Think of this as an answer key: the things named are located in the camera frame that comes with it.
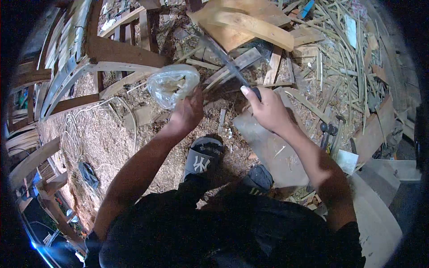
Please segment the plastic bag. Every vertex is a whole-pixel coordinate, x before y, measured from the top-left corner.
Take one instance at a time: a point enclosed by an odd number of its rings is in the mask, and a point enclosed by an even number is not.
[[[178,100],[192,95],[198,83],[199,73],[195,67],[174,64],[152,74],[148,78],[148,89],[161,107],[173,110]]]

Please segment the black handle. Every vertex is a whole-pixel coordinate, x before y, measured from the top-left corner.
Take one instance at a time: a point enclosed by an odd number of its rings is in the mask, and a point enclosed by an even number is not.
[[[256,94],[256,96],[258,97],[258,100],[261,102],[262,101],[262,97],[261,97],[261,93],[259,91],[259,88],[252,87],[251,90]]]

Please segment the curved wooden piece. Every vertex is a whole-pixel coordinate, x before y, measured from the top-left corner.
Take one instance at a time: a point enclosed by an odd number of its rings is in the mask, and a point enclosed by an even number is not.
[[[287,51],[293,50],[294,38],[289,32],[243,13],[218,11],[207,20],[207,23],[247,33]]]

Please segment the hammer head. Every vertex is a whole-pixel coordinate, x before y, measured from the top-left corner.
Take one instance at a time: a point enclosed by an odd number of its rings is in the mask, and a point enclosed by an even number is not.
[[[346,119],[342,115],[337,115],[336,117],[339,121],[343,121],[344,124],[347,122]]]

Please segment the dirt ground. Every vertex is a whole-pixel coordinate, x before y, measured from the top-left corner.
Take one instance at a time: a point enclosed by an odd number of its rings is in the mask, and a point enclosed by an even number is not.
[[[114,7],[117,7],[119,2],[115,2]],[[192,25],[189,18],[184,13],[184,5],[172,7],[170,15],[160,15],[160,26],[157,33],[158,45],[162,54],[177,59],[182,53],[186,53],[191,49],[197,47],[198,41],[193,36],[186,36],[180,40],[182,51],[177,51],[171,42],[179,41],[174,37],[174,30],[182,27],[185,30],[191,31],[195,26]],[[100,25],[106,21],[106,16],[100,17]],[[136,40],[140,39],[140,28],[136,25]],[[258,81],[258,78],[264,77],[266,72],[266,63],[257,61],[253,66],[248,68],[247,72],[252,77],[250,82]],[[287,77],[282,77],[285,64],[282,63],[279,69],[279,78],[277,82],[282,82]],[[200,72],[200,81],[204,81],[211,76],[215,71],[208,70],[202,67],[197,67]],[[297,74],[302,71],[298,65],[294,65],[294,72]],[[74,97],[84,96],[94,93],[94,84],[92,74],[87,73],[77,81],[74,88]],[[104,86],[107,87],[116,81],[113,72],[106,73],[104,78]],[[326,84],[322,91],[316,89],[312,85],[312,81],[300,80],[297,82],[300,91],[307,97],[309,101],[320,107],[323,102],[323,92],[328,88]],[[161,108],[156,101],[150,96],[149,92],[140,87],[130,93],[126,93],[125,89],[116,94],[120,96],[131,109],[136,109],[142,106],[156,107],[158,111]],[[227,110],[225,123],[221,138],[226,146],[223,164],[221,171],[216,173],[215,186],[224,185],[227,181],[236,181],[247,174],[249,168],[258,163],[258,159],[252,157],[253,151],[249,148],[246,141],[240,135],[238,130],[233,126],[232,119],[237,115],[234,106],[244,101],[244,96],[240,91],[228,93],[239,88],[239,85],[234,81],[226,83],[216,89],[216,92],[210,97],[211,102],[204,108],[204,118],[199,123],[197,128],[192,131],[184,140],[176,145],[169,153],[165,162],[162,164],[159,172],[157,173],[154,181],[145,192],[149,193],[162,193],[168,190],[177,189],[178,184],[184,172],[184,164],[192,141],[200,136],[216,133],[219,125],[219,116],[221,108]],[[347,114],[347,107],[344,105],[345,93],[340,92],[337,94],[331,103],[333,114]],[[291,98],[295,107],[295,111],[300,115],[305,127],[309,130],[316,119],[316,116],[311,113],[305,106]],[[70,161],[70,156],[63,155],[60,151],[53,156],[53,160],[57,167],[63,172],[69,171],[68,183],[60,191],[70,206],[77,212],[83,226],[87,230],[92,229],[94,218],[100,207],[103,196],[105,195],[110,182],[113,180],[119,168],[132,157],[133,144],[134,144],[134,130],[127,130],[124,127],[123,117],[128,113],[127,109],[118,102],[112,100],[109,102],[113,109],[110,109],[107,104],[101,105],[89,111],[82,111],[80,109],[71,112],[76,117],[77,134],[82,143],[82,157],[81,161],[89,163],[95,170],[95,175],[100,181],[97,190],[90,188],[82,181],[80,173],[77,169],[77,164]],[[351,124],[351,128],[343,136],[342,148],[349,151],[348,138],[360,125],[360,114],[354,112],[355,121]],[[55,137],[62,136],[64,133],[64,125],[66,114],[50,116],[46,122],[40,123],[38,131],[41,135],[43,142],[48,142]],[[139,150],[166,124],[163,122],[156,122],[137,127],[137,147]],[[309,133],[310,138],[316,143],[320,143],[321,131],[316,128],[315,133]],[[213,196],[217,191],[212,191],[208,196]],[[298,191],[294,197],[299,199],[307,195],[305,189]]]

